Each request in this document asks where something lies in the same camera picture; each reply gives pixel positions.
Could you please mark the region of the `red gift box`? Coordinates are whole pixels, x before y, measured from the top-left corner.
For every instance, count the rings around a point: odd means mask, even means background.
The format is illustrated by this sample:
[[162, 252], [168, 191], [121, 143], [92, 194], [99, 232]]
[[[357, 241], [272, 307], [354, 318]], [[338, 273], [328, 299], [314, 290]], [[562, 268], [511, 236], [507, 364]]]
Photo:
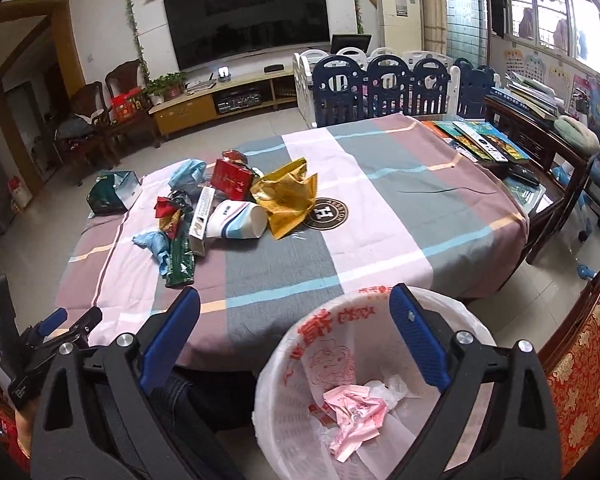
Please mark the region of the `red gift box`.
[[135, 87], [129, 92], [114, 96], [111, 100], [112, 118], [116, 122], [126, 122], [132, 117], [146, 112], [151, 107], [150, 96], [140, 87]]

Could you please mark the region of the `colourful books on table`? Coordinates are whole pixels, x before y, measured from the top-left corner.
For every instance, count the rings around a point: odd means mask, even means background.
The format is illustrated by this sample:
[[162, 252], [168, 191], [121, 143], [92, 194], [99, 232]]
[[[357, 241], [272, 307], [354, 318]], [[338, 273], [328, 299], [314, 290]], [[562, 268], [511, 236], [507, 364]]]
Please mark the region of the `colourful books on table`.
[[490, 122], [426, 120], [424, 125], [451, 148], [473, 162], [505, 164], [530, 159], [522, 148]]

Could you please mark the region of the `green wafer wrapper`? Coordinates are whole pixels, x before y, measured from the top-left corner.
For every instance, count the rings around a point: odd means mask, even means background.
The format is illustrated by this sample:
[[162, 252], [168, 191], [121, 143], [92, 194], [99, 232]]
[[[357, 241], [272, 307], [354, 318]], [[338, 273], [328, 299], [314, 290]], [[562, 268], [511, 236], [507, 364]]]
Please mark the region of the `green wafer wrapper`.
[[180, 212], [178, 228], [171, 242], [168, 267], [166, 268], [166, 287], [181, 288], [194, 282], [195, 257], [190, 248], [188, 233], [193, 220], [193, 204], [184, 192], [175, 192], [170, 200]]

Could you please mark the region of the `white lined trash bin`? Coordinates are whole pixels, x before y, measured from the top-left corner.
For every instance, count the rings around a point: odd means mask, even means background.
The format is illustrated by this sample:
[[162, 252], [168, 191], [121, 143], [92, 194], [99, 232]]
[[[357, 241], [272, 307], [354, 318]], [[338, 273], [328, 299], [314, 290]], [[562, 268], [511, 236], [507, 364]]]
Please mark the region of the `white lined trash bin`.
[[[261, 451], [282, 479], [385, 479], [415, 442], [439, 399], [427, 385], [389, 313], [390, 290], [367, 287], [330, 300], [283, 336], [262, 370], [253, 425]], [[324, 395], [361, 389], [384, 402], [376, 436], [345, 460], [340, 427]]]

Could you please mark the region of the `grey green cushion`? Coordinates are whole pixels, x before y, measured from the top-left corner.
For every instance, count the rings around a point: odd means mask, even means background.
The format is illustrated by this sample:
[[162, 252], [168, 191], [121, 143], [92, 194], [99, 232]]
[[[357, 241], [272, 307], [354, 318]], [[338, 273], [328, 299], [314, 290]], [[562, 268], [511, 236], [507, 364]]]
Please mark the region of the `grey green cushion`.
[[596, 134], [577, 119], [562, 115], [554, 121], [558, 136], [583, 156], [592, 157], [600, 152], [600, 140]]

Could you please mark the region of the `person's leg in jeans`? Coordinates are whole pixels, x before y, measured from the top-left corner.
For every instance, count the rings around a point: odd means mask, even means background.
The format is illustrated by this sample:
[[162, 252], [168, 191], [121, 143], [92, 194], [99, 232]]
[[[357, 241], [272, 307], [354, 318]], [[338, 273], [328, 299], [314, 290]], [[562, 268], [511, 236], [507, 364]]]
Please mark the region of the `person's leg in jeans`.
[[212, 372], [177, 366], [149, 403], [196, 479], [241, 479], [216, 438], [250, 424], [256, 378], [250, 372]]

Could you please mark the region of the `white medicine box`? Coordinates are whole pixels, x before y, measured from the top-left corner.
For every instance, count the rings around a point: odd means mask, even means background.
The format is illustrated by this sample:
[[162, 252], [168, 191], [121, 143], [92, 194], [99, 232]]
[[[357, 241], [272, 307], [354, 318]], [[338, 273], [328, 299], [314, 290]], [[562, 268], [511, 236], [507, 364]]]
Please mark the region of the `white medicine box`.
[[206, 185], [201, 188], [188, 232], [189, 247], [195, 256], [206, 255], [206, 233], [214, 196], [215, 189], [212, 186]]

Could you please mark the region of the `potted green plant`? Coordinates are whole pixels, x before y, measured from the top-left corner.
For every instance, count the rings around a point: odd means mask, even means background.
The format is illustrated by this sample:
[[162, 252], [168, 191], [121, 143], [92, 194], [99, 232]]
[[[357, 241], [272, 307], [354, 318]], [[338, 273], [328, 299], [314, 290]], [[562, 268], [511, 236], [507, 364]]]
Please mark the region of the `potted green plant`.
[[149, 81], [144, 93], [154, 104], [162, 104], [185, 93], [185, 75], [181, 72], [164, 74]]

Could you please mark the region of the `beige curtain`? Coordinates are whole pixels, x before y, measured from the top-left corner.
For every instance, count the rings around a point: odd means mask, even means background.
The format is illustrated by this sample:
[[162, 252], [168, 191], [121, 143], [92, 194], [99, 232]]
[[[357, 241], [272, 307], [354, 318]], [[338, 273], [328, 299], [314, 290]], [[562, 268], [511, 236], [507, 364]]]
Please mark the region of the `beige curtain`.
[[446, 0], [422, 0], [422, 26], [425, 49], [445, 54], [448, 40]]

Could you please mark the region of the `navy white baby fence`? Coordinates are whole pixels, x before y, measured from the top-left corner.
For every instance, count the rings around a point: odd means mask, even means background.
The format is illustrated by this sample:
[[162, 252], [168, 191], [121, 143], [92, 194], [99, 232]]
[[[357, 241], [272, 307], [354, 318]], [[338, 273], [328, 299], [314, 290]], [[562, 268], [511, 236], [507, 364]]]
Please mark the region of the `navy white baby fence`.
[[312, 128], [396, 113], [479, 119], [486, 97], [502, 86], [490, 66], [430, 51], [310, 49], [294, 55], [292, 70], [300, 113]]

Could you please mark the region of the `white standing air conditioner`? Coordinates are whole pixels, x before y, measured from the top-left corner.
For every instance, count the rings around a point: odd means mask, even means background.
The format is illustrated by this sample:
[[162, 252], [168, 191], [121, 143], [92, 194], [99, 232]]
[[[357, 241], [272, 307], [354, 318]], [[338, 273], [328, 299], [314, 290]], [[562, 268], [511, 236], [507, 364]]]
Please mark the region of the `white standing air conditioner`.
[[424, 46], [420, 0], [377, 0], [380, 43], [396, 54]]

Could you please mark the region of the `stack of books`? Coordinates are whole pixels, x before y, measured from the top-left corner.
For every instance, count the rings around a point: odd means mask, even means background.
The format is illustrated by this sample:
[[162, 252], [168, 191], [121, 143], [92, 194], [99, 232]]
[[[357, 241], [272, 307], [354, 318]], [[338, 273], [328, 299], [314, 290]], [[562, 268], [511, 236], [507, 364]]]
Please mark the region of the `stack of books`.
[[555, 96], [553, 89], [516, 72], [506, 74], [504, 84], [494, 86], [491, 96], [544, 122], [557, 119], [564, 111], [564, 103]]

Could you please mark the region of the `plaid tablecloth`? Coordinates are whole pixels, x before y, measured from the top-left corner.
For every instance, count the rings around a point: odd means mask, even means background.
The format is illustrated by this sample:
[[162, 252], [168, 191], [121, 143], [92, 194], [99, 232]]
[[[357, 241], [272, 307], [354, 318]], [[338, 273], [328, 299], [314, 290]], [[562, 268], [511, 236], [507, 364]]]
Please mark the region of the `plaid tablecloth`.
[[304, 159], [316, 211], [282, 238], [212, 238], [196, 260], [201, 316], [178, 359], [260, 370], [287, 330], [347, 292], [404, 283], [473, 300], [518, 266], [529, 220], [490, 171], [401, 114], [245, 144], [271, 172]]

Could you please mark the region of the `green tissue box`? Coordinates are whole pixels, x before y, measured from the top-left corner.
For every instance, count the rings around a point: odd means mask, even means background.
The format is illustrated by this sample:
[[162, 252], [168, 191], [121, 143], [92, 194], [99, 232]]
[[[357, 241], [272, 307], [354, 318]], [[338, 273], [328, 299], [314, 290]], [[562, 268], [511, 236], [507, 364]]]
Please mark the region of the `green tissue box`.
[[141, 192], [140, 180], [134, 171], [106, 171], [96, 178], [86, 201], [94, 216], [124, 214], [133, 207]]

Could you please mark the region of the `white plastic bag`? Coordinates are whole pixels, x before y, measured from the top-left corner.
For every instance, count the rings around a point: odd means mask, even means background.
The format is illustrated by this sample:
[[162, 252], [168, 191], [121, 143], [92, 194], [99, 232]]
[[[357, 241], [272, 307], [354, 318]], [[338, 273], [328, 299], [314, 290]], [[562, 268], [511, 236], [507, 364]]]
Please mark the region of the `white plastic bag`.
[[372, 399], [380, 399], [385, 402], [389, 411], [394, 410], [404, 399], [419, 399], [400, 375], [389, 376], [384, 382], [371, 380], [366, 382], [365, 387], [370, 390]]

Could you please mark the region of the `large black television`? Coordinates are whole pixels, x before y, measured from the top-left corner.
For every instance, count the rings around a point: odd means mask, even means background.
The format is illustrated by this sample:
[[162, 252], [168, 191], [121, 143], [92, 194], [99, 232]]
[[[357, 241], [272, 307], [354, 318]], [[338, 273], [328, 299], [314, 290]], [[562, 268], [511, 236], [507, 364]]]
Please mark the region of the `large black television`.
[[326, 0], [163, 0], [180, 70], [329, 40]]

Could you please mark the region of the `yellow chip bag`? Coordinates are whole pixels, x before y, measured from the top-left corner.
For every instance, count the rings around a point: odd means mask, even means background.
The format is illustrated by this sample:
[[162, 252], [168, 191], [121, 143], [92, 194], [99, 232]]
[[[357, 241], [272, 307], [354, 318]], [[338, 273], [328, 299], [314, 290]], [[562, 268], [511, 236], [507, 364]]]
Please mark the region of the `yellow chip bag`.
[[308, 162], [300, 157], [254, 182], [250, 193], [268, 214], [272, 237], [280, 240], [302, 223], [313, 209], [317, 174], [308, 174]]

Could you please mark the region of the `wooden tv cabinet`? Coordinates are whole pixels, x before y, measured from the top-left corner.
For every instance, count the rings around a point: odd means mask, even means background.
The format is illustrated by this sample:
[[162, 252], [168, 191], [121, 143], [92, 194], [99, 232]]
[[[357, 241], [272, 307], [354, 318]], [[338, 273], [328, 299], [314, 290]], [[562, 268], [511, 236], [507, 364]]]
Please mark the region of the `wooden tv cabinet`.
[[239, 76], [229, 82], [209, 80], [202, 87], [155, 105], [149, 115], [162, 136], [260, 110], [297, 104], [291, 70]]

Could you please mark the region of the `pink plastic bag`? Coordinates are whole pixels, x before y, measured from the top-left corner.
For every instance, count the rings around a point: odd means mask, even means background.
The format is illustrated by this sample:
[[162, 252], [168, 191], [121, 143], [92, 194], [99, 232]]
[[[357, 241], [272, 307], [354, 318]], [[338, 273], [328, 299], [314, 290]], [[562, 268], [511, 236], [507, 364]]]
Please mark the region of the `pink plastic bag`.
[[326, 391], [323, 399], [336, 415], [339, 430], [329, 451], [338, 462], [345, 462], [364, 442], [380, 435], [389, 409], [384, 399], [372, 396], [370, 387], [338, 386]]

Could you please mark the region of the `red yellow snack wrapper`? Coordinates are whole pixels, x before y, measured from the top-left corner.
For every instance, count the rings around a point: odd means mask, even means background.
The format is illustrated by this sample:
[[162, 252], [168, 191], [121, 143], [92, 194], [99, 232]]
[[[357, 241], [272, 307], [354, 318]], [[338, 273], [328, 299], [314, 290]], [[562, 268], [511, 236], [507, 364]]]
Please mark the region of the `red yellow snack wrapper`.
[[159, 196], [155, 204], [155, 217], [158, 220], [159, 230], [166, 234], [169, 240], [174, 240], [178, 234], [181, 207], [169, 197]]

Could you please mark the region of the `blue cloth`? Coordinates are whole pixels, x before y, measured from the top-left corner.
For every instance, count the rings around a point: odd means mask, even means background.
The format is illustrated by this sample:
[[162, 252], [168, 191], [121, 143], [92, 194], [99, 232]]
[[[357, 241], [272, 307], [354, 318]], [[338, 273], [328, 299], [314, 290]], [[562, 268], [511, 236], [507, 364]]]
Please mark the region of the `blue cloth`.
[[135, 235], [132, 242], [139, 248], [148, 249], [152, 258], [158, 263], [160, 275], [165, 278], [168, 274], [170, 258], [170, 238], [162, 231], [151, 231]]

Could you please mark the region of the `white blue paper cup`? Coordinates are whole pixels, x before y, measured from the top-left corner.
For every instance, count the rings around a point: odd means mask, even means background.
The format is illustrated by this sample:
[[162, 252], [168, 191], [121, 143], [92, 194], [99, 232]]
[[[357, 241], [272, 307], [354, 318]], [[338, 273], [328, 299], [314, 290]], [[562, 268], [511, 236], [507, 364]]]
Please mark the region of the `white blue paper cup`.
[[209, 217], [206, 235], [223, 240], [256, 240], [267, 227], [268, 214], [263, 207], [253, 202], [223, 200]]

